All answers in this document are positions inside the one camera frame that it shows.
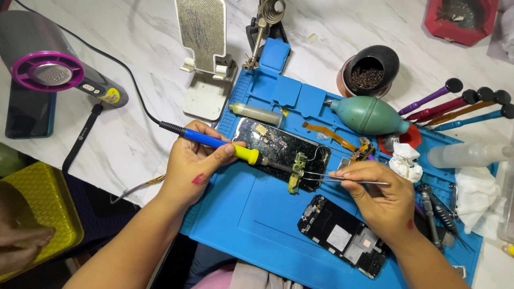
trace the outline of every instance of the purple screwdriver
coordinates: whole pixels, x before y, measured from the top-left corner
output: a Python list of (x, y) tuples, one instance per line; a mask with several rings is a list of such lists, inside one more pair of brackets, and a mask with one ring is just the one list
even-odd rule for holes
[(459, 93), (462, 91), (463, 88), (464, 88), (464, 85), (462, 84), (462, 81), (460, 81), (458, 78), (450, 78), (446, 81), (445, 86), (443, 86), (436, 92), (432, 93), (431, 95), (429, 95), (419, 101), (415, 101), (415, 102), (407, 105), (406, 107), (402, 108), (398, 112), (398, 114), (399, 115), (407, 114), (407, 113), (417, 109), (418, 107), (422, 106), (423, 104), (428, 103), (440, 96), (443, 96), (448, 93)]

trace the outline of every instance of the green rubber bulb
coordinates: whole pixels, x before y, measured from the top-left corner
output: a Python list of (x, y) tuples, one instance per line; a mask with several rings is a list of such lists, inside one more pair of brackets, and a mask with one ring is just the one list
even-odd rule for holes
[(404, 134), (411, 125), (392, 106), (375, 97), (353, 96), (334, 100), (330, 103), (330, 109), (347, 127), (361, 134)]

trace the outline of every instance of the hand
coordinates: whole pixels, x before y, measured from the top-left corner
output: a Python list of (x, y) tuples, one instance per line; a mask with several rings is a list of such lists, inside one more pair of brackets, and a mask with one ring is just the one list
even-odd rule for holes
[[(414, 187), (389, 167), (376, 161), (360, 161), (329, 175), (344, 177), (341, 186), (357, 203), (362, 217), (371, 228), (391, 248), (408, 242), (419, 234), (414, 225)], [(352, 180), (370, 180), (388, 183), (368, 184), (365, 188)]]
[[(217, 130), (199, 120), (193, 120), (186, 126), (186, 129), (232, 143)], [(236, 141), (234, 144), (246, 146), (243, 141)], [(232, 144), (226, 144), (215, 150), (179, 137), (171, 148), (166, 179), (158, 195), (171, 199), (181, 206), (193, 205), (204, 193), (205, 187), (216, 169), (237, 159), (232, 156), (234, 152), (235, 147)]]

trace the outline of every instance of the yellow soldering iron grip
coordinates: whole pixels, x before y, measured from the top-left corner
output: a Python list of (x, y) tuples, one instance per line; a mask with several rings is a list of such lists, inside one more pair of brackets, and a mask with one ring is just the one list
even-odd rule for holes
[(235, 147), (235, 153), (233, 156), (236, 156), (238, 158), (244, 159), (251, 165), (255, 165), (257, 162), (257, 159), (259, 157), (259, 151), (256, 149), (250, 150), (247, 148), (243, 148), (241, 146), (237, 146), (234, 144)]

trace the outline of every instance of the person's right hand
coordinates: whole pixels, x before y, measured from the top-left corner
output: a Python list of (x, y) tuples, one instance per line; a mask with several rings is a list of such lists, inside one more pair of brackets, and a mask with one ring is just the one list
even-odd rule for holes
[[(414, 225), (414, 186), (389, 167), (376, 161), (360, 161), (329, 175), (344, 177), (341, 186), (352, 195), (362, 217), (390, 247), (401, 246), (419, 234)], [(370, 180), (389, 185), (367, 185), (352, 180)]]

